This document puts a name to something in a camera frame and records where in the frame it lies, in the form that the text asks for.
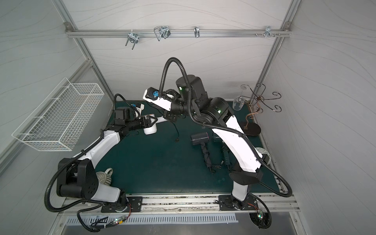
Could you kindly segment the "white hair dryer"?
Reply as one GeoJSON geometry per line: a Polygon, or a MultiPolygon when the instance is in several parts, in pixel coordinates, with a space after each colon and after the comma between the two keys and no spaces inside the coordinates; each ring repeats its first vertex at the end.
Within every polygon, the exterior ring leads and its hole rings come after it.
{"type": "Polygon", "coordinates": [[[164,117],[154,117],[148,116],[148,119],[151,121],[148,128],[144,128],[144,133],[146,135],[151,135],[157,132],[157,124],[167,121],[164,117]]]}

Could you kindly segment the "black hair dryer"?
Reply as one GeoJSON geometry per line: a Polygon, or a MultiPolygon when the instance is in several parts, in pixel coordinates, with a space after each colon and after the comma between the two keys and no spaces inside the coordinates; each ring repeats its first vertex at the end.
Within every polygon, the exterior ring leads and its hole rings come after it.
{"type": "Polygon", "coordinates": [[[209,134],[207,132],[198,133],[191,135],[191,141],[193,146],[200,146],[202,156],[204,158],[204,163],[207,167],[207,169],[212,173],[216,173],[215,169],[221,169],[220,165],[212,164],[212,161],[210,159],[210,153],[208,151],[207,143],[209,142],[209,134]]]}

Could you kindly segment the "green hair dryer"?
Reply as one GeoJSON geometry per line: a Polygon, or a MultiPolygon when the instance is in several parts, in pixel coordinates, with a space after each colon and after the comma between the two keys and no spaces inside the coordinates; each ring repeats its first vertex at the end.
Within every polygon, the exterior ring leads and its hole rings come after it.
{"type": "Polygon", "coordinates": [[[221,153],[222,153],[222,158],[223,158],[223,164],[227,167],[227,169],[230,171],[232,169],[232,164],[230,161],[230,155],[229,155],[229,148],[225,144],[225,142],[216,134],[213,133],[213,141],[215,143],[220,143],[221,144],[221,153]]]}

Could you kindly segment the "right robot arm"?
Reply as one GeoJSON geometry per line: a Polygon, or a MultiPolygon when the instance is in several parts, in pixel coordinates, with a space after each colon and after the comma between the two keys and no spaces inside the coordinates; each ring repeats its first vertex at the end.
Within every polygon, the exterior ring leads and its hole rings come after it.
{"type": "Polygon", "coordinates": [[[168,71],[171,63],[173,63],[173,62],[175,64],[177,64],[177,66],[179,67],[179,69],[180,69],[180,71],[182,73],[183,79],[185,81],[185,84],[186,84],[186,89],[188,91],[188,101],[187,101],[187,106],[188,106],[187,109],[188,110],[187,110],[187,112],[188,112],[188,116],[192,119],[192,121],[194,123],[198,124],[198,125],[210,128],[212,130],[214,130],[214,129],[222,130],[226,134],[233,133],[234,135],[237,135],[238,139],[242,138],[243,141],[245,143],[247,143],[248,148],[253,153],[252,155],[256,158],[256,161],[259,162],[266,169],[268,169],[270,172],[272,172],[287,187],[287,193],[277,192],[277,191],[273,190],[272,188],[270,188],[268,185],[264,184],[263,182],[260,182],[260,184],[262,186],[264,186],[265,188],[267,188],[268,190],[270,190],[271,192],[273,192],[274,194],[278,195],[278,196],[286,197],[286,198],[287,197],[291,197],[293,191],[292,191],[292,188],[289,185],[289,183],[278,172],[276,172],[275,170],[273,170],[272,168],[270,168],[269,166],[267,166],[267,164],[265,163],[265,161],[259,156],[259,154],[257,153],[256,149],[254,148],[254,146],[252,145],[252,143],[249,141],[249,139],[246,137],[246,135],[244,133],[241,133],[240,131],[238,131],[236,129],[233,129],[233,128],[224,127],[224,126],[217,126],[217,125],[213,125],[213,124],[207,124],[207,123],[204,123],[204,122],[197,121],[195,119],[195,116],[192,115],[192,95],[193,95],[193,88],[191,86],[191,83],[189,82],[188,75],[187,75],[187,73],[185,71],[185,68],[184,68],[183,64],[181,63],[181,61],[179,59],[177,59],[175,57],[169,58],[167,60],[166,64],[165,64],[165,66],[164,66],[163,73],[162,73],[162,78],[161,78],[160,90],[159,90],[159,97],[160,98],[162,97],[162,93],[163,93],[163,88],[164,88],[164,85],[165,85],[165,79],[166,79],[167,71],[168,71]]]}

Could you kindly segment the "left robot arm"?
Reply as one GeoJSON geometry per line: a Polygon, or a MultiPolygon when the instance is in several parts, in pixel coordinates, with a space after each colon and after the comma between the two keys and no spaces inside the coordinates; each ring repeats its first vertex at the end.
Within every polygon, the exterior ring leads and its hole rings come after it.
{"type": "Polygon", "coordinates": [[[142,116],[145,106],[141,103],[125,107],[113,107],[114,119],[100,130],[100,136],[86,149],[72,158],[63,158],[58,171],[50,180],[44,195],[44,204],[50,212],[62,212],[79,203],[98,203],[109,205],[113,210],[122,212],[129,201],[124,191],[101,183],[95,168],[101,159],[129,132],[150,127],[153,123],[142,116]],[[50,201],[52,187],[60,197],[76,198],[76,201],[64,206],[54,207],[50,201]]]}

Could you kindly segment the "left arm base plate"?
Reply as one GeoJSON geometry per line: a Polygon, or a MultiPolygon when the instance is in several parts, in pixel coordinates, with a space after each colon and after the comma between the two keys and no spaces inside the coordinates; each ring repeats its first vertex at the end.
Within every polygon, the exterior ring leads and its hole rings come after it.
{"type": "Polygon", "coordinates": [[[102,213],[140,212],[143,203],[141,196],[126,196],[115,203],[105,203],[101,208],[102,213]]]}

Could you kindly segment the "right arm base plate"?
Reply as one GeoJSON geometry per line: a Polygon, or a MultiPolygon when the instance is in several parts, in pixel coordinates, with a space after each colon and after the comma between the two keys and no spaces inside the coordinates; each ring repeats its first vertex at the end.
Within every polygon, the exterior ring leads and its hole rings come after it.
{"type": "Polygon", "coordinates": [[[256,211],[258,209],[256,198],[250,194],[244,201],[240,201],[232,195],[220,195],[214,202],[219,205],[220,211],[256,211]]]}

